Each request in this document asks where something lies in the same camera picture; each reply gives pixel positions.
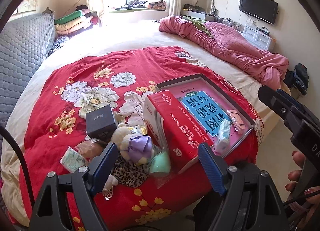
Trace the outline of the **right hand red nails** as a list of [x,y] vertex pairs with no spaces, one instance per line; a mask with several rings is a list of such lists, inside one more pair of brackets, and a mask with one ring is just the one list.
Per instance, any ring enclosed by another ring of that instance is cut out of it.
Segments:
[[[296,163],[296,165],[298,165],[302,169],[305,161],[305,156],[299,151],[293,151],[292,159]],[[291,193],[295,190],[296,185],[302,174],[301,169],[294,170],[288,173],[287,176],[290,183],[285,185],[286,191]],[[314,195],[312,197],[304,198],[303,201],[304,203],[306,203],[306,206],[300,205],[298,202],[293,202],[290,204],[290,209],[292,209],[295,213],[300,213],[298,217],[300,221],[297,224],[297,230],[303,230],[312,218],[317,207],[319,206],[319,194]]]

